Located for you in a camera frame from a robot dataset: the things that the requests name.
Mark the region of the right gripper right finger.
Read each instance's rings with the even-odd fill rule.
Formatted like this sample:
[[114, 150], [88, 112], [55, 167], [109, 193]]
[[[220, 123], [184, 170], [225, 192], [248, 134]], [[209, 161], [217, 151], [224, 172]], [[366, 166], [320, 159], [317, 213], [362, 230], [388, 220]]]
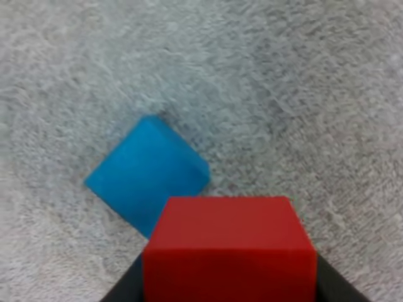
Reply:
[[316, 302], [370, 302], [321, 254], [317, 254]]

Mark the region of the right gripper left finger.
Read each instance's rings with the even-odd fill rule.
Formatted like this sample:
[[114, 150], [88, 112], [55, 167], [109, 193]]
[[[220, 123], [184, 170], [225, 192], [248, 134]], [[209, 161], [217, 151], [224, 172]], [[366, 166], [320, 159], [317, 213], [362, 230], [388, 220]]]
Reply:
[[101, 302], [144, 302], [142, 254], [110, 289]]

